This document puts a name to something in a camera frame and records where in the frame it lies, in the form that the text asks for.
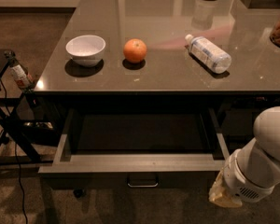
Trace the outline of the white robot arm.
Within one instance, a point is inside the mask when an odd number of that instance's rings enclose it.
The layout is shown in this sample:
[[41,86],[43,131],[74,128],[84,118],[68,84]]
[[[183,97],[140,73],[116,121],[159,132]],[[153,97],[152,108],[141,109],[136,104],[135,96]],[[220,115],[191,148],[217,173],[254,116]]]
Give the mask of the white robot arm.
[[209,190],[210,203],[225,208],[257,203],[280,183],[280,106],[256,117],[253,134],[226,159]]

